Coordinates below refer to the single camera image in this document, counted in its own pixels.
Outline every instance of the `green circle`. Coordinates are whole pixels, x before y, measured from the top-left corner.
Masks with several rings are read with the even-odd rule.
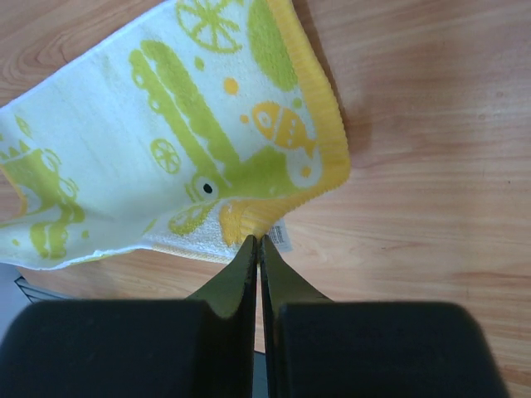
[[[200,71],[205,70],[205,61],[203,61],[201,58],[196,56],[196,59],[194,61],[196,68],[198,68]]]
[[[301,108],[302,107],[302,99],[295,98],[293,100],[293,107],[296,108],[296,109]]]

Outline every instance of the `towel tag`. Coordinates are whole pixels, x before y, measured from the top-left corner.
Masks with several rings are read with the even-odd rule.
[[[288,236],[288,231],[285,228],[284,219],[278,220],[267,233],[273,243],[275,244],[276,249],[280,253],[287,253],[292,251],[293,247],[291,246],[290,237]]]

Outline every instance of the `wood surface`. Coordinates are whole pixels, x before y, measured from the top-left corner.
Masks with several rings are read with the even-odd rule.
[[[0,104],[156,3],[2,0]],[[512,395],[531,396],[531,2],[294,3],[338,94],[352,174],[285,218],[285,259],[332,299],[464,305]],[[0,219],[17,207],[0,177]],[[171,298],[220,268],[141,250],[22,273],[76,297]]]

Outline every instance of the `wooden floor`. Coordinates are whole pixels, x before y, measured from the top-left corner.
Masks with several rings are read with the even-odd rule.
[[[155,3],[2,0],[0,104]],[[294,3],[337,90],[352,175],[286,217],[285,258],[333,299],[463,304],[513,396],[531,396],[531,2]],[[0,177],[0,218],[17,207]],[[79,297],[168,298],[220,268],[139,251],[22,272]]]

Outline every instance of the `towel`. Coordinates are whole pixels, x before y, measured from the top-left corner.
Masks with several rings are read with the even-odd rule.
[[[289,0],[168,1],[0,109],[0,262],[228,262],[339,186],[339,107]]]

